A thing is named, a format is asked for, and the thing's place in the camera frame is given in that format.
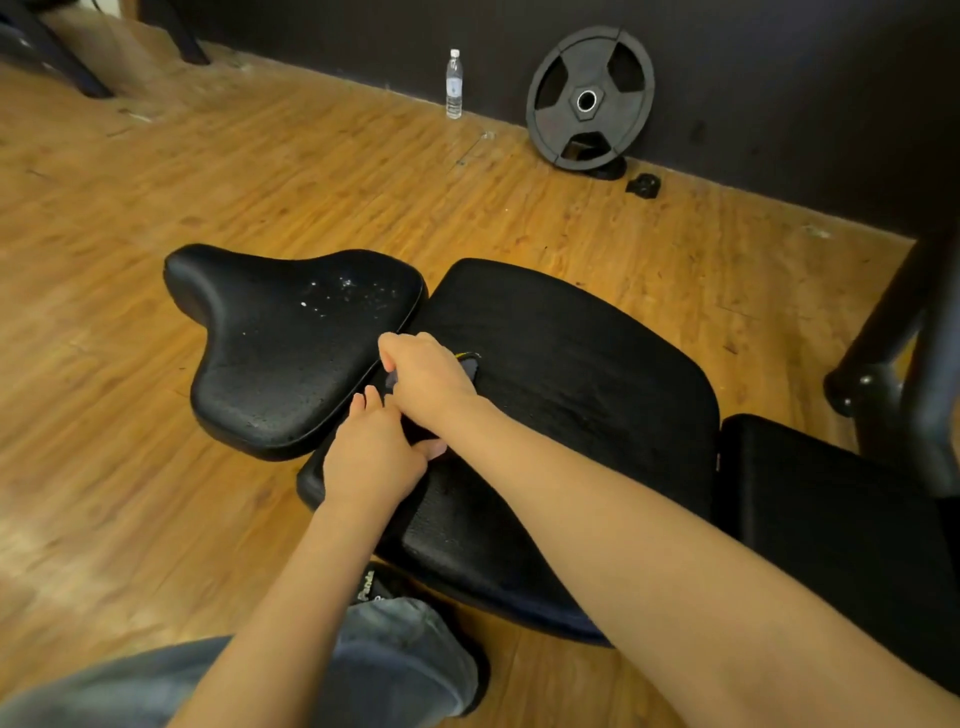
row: person's right hand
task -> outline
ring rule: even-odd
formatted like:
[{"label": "person's right hand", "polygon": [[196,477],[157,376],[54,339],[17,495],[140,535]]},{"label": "person's right hand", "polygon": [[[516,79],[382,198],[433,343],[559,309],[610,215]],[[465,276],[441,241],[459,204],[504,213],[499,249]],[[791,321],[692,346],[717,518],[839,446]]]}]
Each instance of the person's right hand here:
[{"label": "person's right hand", "polygon": [[379,345],[383,368],[396,369],[394,401],[421,427],[440,435],[444,419],[476,397],[457,357],[430,334],[385,333]]}]

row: person's left arm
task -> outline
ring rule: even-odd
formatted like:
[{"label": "person's left arm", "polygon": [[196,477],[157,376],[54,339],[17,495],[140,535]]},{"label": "person's left arm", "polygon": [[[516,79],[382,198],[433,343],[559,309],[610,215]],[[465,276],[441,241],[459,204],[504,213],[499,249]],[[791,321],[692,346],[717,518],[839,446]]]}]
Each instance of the person's left arm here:
[{"label": "person's left arm", "polygon": [[387,521],[443,452],[407,444],[400,413],[373,387],[356,395],[324,461],[326,500],[250,621],[170,728],[307,724],[360,575]]}]

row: weight plate center hole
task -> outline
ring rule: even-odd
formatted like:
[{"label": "weight plate center hole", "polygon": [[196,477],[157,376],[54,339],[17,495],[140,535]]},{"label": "weight plate center hole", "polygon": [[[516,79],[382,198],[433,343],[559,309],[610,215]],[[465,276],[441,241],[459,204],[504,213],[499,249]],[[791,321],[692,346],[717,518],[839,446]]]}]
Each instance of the weight plate center hole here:
[{"label": "weight plate center hole", "polygon": [[588,111],[593,111],[593,108],[597,105],[597,95],[593,91],[581,91],[580,95],[577,97],[577,109],[583,113]]}]

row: gray cloth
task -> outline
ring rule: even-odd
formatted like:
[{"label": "gray cloth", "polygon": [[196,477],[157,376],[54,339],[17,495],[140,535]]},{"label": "gray cloth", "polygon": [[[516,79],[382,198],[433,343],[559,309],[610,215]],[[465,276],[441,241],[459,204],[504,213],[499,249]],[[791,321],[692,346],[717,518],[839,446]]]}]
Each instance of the gray cloth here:
[{"label": "gray cloth", "polygon": [[[218,637],[89,667],[0,705],[0,728],[160,728],[229,642]],[[460,714],[476,664],[433,609],[382,599],[347,609],[310,723],[428,728]]]}]

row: hand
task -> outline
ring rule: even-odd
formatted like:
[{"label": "hand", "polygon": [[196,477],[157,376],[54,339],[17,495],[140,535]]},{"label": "hand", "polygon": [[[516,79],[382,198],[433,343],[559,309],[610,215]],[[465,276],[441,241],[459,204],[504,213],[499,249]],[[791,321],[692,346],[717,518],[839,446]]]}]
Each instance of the hand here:
[{"label": "hand", "polygon": [[376,387],[369,386],[364,394],[353,395],[347,420],[324,459],[326,500],[386,506],[393,513],[423,477],[427,461],[445,451],[441,440],[411,447],[392,398],[381,402]]},{"label": "hand", "polygon": [[430,334],[385,333],[379,345],[383,368],[396,369],[397,405],[421,427],[441,434],[444,418],[477,396],[457,357]]}]

